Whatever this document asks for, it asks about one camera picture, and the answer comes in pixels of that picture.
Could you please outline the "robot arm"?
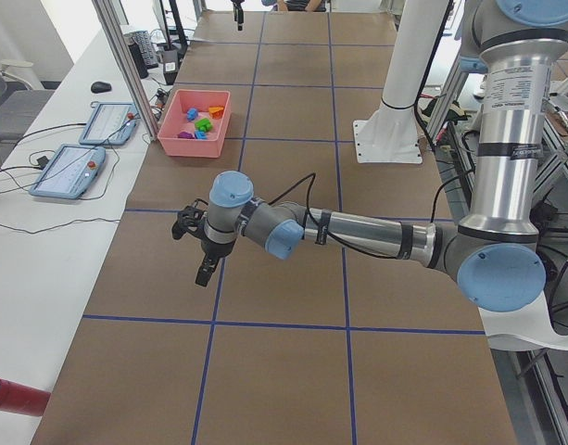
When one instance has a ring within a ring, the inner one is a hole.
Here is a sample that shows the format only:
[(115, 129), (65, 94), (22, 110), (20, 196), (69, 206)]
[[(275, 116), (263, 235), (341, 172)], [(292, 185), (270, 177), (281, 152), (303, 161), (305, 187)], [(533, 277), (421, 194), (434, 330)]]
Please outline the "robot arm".
[(491, 312), (533, 303), (548, 279), (532, 222), (553, 64), (568, 49), (568, 1), (470, 1), (459, 66), (486, 75), (476, 115), (475, 162), (467, 211), (424, 225), (315, 209), (283, 197), (265, 201), (241, 172), (220, 173), (207, 199), (182, 209), (174, 239), (196, 238), (208, 284), (235, 242), (247, 238), (279, 259), (302, 240), (336, 243), (381, 260), (416, 261), (448, 275), (465, 298)]

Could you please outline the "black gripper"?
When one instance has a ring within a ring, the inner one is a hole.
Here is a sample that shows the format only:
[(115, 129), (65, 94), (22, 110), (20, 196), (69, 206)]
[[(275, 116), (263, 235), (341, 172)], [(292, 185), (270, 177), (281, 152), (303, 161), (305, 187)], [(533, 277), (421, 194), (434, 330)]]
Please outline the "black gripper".
[(197, 270), (195, 283), (198, 286), (207, 286), (220, 260), (232, 252), (234, 232), (214, 229), (208, 222), (207, 211), (199, 208), (200, 203), (208, 207), (207, 201), (197, 198), (177, 213), (177, 219), (171, 227), (171, 235), (174, 240), (191, 235), (201, 242), (205, 257)]

